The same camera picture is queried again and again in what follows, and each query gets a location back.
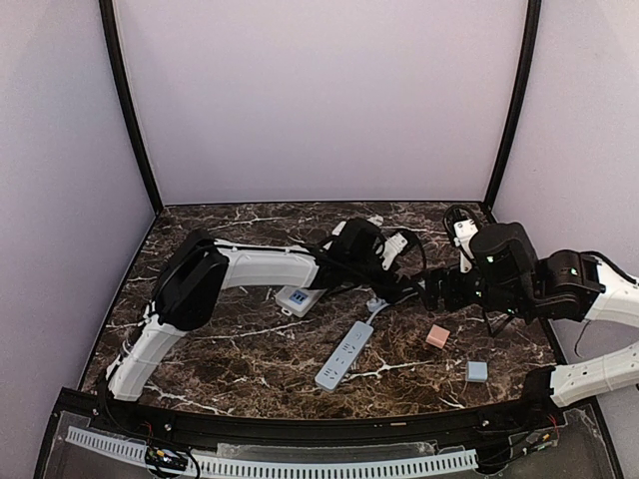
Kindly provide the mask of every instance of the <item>white robotic arm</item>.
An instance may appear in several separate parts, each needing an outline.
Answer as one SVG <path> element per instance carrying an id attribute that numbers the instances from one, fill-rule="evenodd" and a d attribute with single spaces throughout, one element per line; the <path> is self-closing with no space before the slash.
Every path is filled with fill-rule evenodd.
<path id="1" fill-rule="evenodd" d="M 639 327 L 639 285 L 604 256 L 562 250 L 539 260 L 521 225 L 478 226 L 473 219 L 455 222 L 454 228 L 450 223 L 460 264 L 425 270 L 418 280 L 394 273 L 395 257 L 409 236 L 385 239 L 365 220 L 340 225 L 316 248 L 237 244 L 194 232 L 167 262 L 143 320 L 108 367 L 108 389 L 116 399 L 137 400 L 171 347 L 209 321 L 220 290 L 239 285 L 327 289 L 365 283 L 389 303 L 416 290 L 431 309 L 443 300 L 448 310 L 475 303 L 526 321 L 608 320 Z M 579 364 L 554 366 L 549 375 L 539 374 L 543 384 L 537 381 L 535 388 L 565 407 L 639 383 L 638 352 L 635 343 Z"/>
<path id="2" fill-rule="evenodd" d="M 611 321 L 639 327 L 639 286 L 624 279 L 603 261 L 597 265 L 606 286 L 585 316 L 587 321 Z M 550 398 L 565 407 L 585 397 L 639 383 L 639 341 L 603 356 L 556 366 L 550 377 Z"/>
<path id="3" fill-rule="evenodd" d="M 240 285 L 309 287 L 320 269 L 309 251 L 300 246 L 260 250 L 221 239 L 216 239 L 215 245 L 217 253 L 227 260 L 220 289 Z M 163 321 L 154 301 L 147 305 L 139 327 L 139 334 L 125 340 L 118 358 L 107 369 L 109 390 L 123 401 L 140 397 L 162 358 L 188 332 Z"/>
<path id="4" fill-rule="evenodd" d="M 639 327 L 639 285 L 636 278 L 624 273 L 609 259 L 595 252 L 559 251 L 555 260 L 553 256 L 543 261 L 537 261 L 535 257 L 535 270 L 528 271 L 533 276 L 531 296 L 543 295 L 550 290 L 550 295 L 554 294 L 559 299 L 554 302 L 548 301 L 547 304 L 542 304 L 541 301 L 535 304 L 535 298 L 531 297 L 530 301 L 523 301 L 522 304 L 518 296 L 525 296 L 521 288 L 524 281 L 521 278 L 526 277 L 526 274 L 518 276 L 515 280 L 512 273 L 526 272 L 525 267 L 520 268 L 514 264 L 519 261 L 525 262 L 521 258 L 525 256 L 522 252 L 527 249 L 527 238 L 523 238 L 523 230 L 513 228 L 512 231 L 512 234 L 502 233 L 496 240 L 491 239 L 483 243 L 479 241 L 477 244 L 472 241 L 478 234 L 473 220 L 467 219 L 454 224 L 453 243 L 460 249 L 460 272 L 470 274 L 475 262 L 475 253 L 478 252 L 484 259 L 483 263 L 479 262 L 479 268 L 483 269 L 486 275 L 494 276 L 492 284 L 485 292 L 490 295 L 495 294 L 497 290 L 499 293 L 496 295 L 500 295 L 504 294 L 506 289 L 508 292 L 515 291 L 505 303 L 495 309 L 512 311 L 518 306 L 523 311 L 534 311 L 533 315 L 566 317 L 581 321 L 604 320 Z M 506 246 L 508 242 L 516 242 L 517 246 Z M 565 294 L 572 291 L 576 291 L 574 297 L 566 299 Z M 568 303 L 565 309 L 562 300 Z M 544 314 L 538 314 L 535 310 L 537 307 L 544 308 Z M 580 399 L 637 383 L 639 342 L 578 364 L 555 366 L 550 375 L 550 399 L 558 407 L 565 407 Z"/>
<path id="5" fill-rule="evenodd" d="M 209 321 L 222 289 L 241 285 L 326 289 L 344 281 L 368 281 L 389 301 L 399 293 L 405 295 L 392 272 L 395 257 L 409 243 L 401 234 L 385 239 L 378 225 L 356 219 L 340 223 L 326 240 L 324 247 L 311 251 L 299 245 L 239 244 L 193 232 L 167 262 L 143 320 L 107 368 L 114 398 L 140 397 L 173 345 Z"/>

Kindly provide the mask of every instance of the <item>marble surface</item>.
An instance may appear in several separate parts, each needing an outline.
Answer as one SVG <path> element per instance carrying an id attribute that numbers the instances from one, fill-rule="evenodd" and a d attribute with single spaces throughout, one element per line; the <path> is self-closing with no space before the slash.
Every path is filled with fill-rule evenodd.
<path id="1" fill-rule="evenodd" d="M 82 389 L 116 356 L 140 320 L 163 261 L 196 228 L 216 238 L 287 245 L 318 241 L 341 220 L 384 218 L 383 229 L 409 228 L 426 245 L 429 265 L 457 261 L 441 226 L 447 203 L 308 203 L 168 207 L 143 245 L 98 339 Z M 401 259 L 420 266 L 415 252 Z M 165 357 L 140 399 L 176 410 L 262 418 L 364 418 L 438 412 L 515 399 L 526 373 L 554 362 L 539 323 L 515 320 L 497 338 L 480 310 L 427 312 L 415 300 L 382 312 L 355 368 L 327 393 L 315 375 L 354 321 L 365 320 L 370 290 L 323 299 L 304 318 L 274 301 L 278 288 L 238 287 L 221 293 L 212 320 Z M 443 350 L 426 344 L 430 328 L 451 331 Z M 466 361 L 486 361 L 486 383 L 466 383 Z"/>

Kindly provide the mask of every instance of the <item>white wall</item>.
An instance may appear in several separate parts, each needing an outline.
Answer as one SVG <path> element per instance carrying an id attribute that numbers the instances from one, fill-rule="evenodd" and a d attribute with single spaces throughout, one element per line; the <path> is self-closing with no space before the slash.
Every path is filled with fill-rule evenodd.
<path id="1" fill-rule="evenodd" d="M 525 0 L 117 0 L 167 204 L 482 199 Z"/>
<path id="2" fill-rule="evenodd" d="M 639 274 L 639 3 L 544 2 L 526 99 L 495 206 L 520 221 L 540 255 L 599 249 Z M 571 360 L 610 352 L 639 330 L 555 323 Z M 639 478 L 639 392 L 600 402 L 627 478 Z"/>
<path id="3" fill-rule="evenodd" d="M 152 219 L 97 1 L 0 2 L 0 477 L 32 477 Z"/>

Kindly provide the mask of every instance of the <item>white connector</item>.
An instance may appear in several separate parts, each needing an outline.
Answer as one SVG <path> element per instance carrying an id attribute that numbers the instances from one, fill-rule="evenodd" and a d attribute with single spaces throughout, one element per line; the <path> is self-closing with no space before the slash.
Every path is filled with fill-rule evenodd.
<path id="1" fill-rule="evenodd" d="M 383 246 L 383 252 L 381 253 L 381 267 L 384 271 L 388 271 L 397 255 L 400 254 L 407 245 L 408 239 L 404 238 L 401 233 L 397 233 L 386 240 Z"/>
<path id="2" fill-rule="evenodd" d="M 468 259 L 473 259 L 474 256 L 469 244 L 476 233 L 477 225 L 473 220 L 464 220 L 463 222 L 455 223 L 455 246 L 463 249 L 463 252 L 460 253 L 461 258 L 459 260 L 461 272 L 469 272 L 472 269 L 472 262 Z"/>

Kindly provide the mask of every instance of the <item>white power strip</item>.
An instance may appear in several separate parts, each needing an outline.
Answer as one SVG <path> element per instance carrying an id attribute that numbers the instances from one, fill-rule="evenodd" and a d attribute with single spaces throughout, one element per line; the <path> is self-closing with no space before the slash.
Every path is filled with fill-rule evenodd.
<path id="1" fill-rule="evenodd" d="M 372 326 L 357 321 L 328 361 L 319 370 L 316 384 L 327 392 L 333 392 L 341 383 L 350 367 L 355 363 L 372 335 Z"/>

